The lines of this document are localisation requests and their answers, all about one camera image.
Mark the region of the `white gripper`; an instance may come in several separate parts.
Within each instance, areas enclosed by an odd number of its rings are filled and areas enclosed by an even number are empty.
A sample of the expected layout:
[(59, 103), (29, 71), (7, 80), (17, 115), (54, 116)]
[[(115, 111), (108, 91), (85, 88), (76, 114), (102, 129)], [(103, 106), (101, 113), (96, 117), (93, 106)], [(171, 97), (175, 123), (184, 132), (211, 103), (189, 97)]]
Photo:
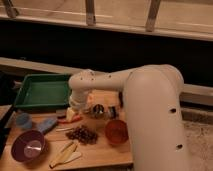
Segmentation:
[(86, 107), (87, 100), (76, 100), (73, 96), (69, 98), (69, 105), (70, 107), (67, 108), (66, 111), (66, 121), (71, 122), (73, 117), (75, 116), (75, 111), (83, 110)]

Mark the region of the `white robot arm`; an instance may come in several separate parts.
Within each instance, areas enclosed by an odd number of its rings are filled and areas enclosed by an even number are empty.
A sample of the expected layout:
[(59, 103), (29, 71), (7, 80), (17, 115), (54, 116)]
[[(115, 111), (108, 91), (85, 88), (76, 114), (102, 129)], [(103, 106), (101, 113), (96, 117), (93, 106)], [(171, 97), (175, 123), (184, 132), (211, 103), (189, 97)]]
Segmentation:
[(184, 79), (171, 65), (145, 65), (97, 75), (83, 70), (69, 79), (69, 103), (80, 110), (93, 90), (123, 94), (134, 171), (190, 171), (180, 109)]

